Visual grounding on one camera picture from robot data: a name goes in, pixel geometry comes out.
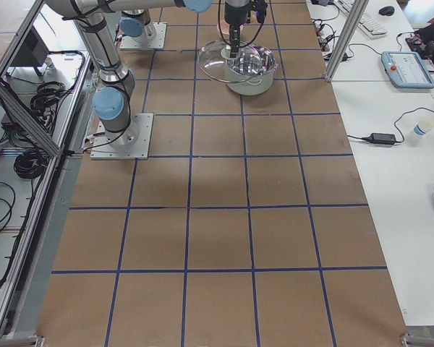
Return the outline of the black gripper over pot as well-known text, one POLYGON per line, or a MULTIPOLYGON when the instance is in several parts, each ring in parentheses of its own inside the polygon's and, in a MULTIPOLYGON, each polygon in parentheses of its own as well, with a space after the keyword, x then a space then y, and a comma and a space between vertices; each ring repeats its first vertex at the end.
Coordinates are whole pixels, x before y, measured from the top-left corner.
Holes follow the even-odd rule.
POLYGON ((257 23, 264 24, 268 5, 265 1, 231 1, 226 0, 224 5, 224 19, 229 26, 229 42, 231 46, 230 57, 236 58, 239 53, 240 28, 255 13, 257 23))

